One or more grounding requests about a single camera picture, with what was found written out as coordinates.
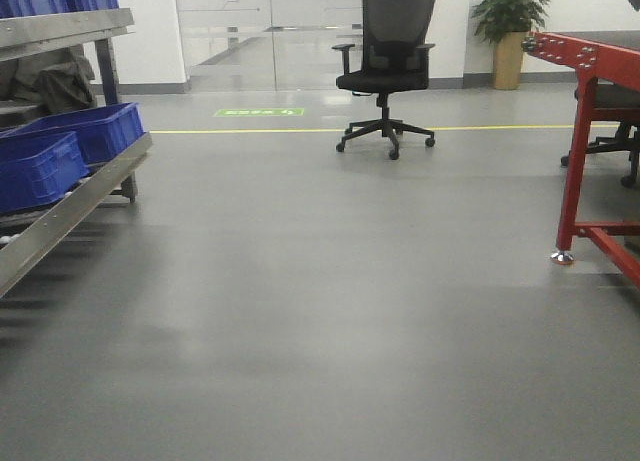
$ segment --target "chair backrest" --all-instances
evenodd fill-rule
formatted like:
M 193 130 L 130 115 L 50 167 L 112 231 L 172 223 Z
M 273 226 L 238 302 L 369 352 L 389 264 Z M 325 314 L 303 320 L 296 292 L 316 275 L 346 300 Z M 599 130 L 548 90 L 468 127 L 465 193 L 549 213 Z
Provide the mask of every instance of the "chair backrest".
M 362 0 L 362 70 L 415 71 L 436 0 Z

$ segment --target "office chair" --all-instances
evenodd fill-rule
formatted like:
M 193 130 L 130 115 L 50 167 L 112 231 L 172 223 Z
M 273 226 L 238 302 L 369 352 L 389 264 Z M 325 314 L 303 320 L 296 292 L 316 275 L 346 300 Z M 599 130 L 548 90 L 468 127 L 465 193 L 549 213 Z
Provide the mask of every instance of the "office chair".
M 598 136 L 589 143 L 587 154 L 628 151 L 631 169 L 628 175 L 620 178 L 620 184 L 625 188 L 632 187 L 638 177 L 640 161 L 640 93 L 615 84 L 598 84 L 592 121 L 620 122 L 613 137 Z M 568 166 L 569 155 L 560 158 L 560 164 Z
M 347 141 L 375 131 L 389 138 L 393 149 L 391 159 L 398 159 L 398 136 L 404 131 L 427 135 L 425 144 L 435 145 L 435 134 L 428 129 L 404 124 L 389 118 L 389 95 L 429 87 L 429 50 L 434 44 L 423 44 L 431 21 L 435 0 L 362 0 L 363 53 L 359 71 L 349 72 L 349 50 L 355 44 L 340 44 L 344 74 L 336 79 L 340 89 L 360 95 L 377 94 L 376 105 L 382 108 L 382 118 L 349 123 L 341 142 L 343 152 Z

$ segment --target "green plant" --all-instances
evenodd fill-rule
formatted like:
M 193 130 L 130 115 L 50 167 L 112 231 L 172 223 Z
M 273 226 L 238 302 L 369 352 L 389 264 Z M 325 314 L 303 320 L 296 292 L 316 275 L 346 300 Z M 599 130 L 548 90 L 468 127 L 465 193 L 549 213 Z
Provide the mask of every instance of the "green plant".
M 471 14 L 480 19 L 475 34 L 482 33 L 485 40 L 497 43 L 507 33 L 544 28 L 544 6 L 548 4 L 549 0 L 481 0 Z

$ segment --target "glass door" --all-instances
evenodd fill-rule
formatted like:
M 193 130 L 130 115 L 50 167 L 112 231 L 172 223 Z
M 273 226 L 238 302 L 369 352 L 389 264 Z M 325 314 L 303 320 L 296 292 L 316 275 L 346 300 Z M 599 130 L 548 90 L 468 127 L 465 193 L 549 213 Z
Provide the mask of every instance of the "glass door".
M 361 0 L 177 0 L 193 91 L 330 89 Z M 352 53 L 358 66 L 360 51 Z

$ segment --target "plant pot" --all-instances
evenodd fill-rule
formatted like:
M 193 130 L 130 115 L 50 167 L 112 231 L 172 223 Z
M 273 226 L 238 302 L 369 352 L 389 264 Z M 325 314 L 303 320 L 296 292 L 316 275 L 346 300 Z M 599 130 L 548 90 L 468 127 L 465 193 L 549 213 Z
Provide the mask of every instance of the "plant pot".
M 527 33 L 507 33 L 493 55 L 493 87 L 518 89 L 522 70 L 522 42 Z

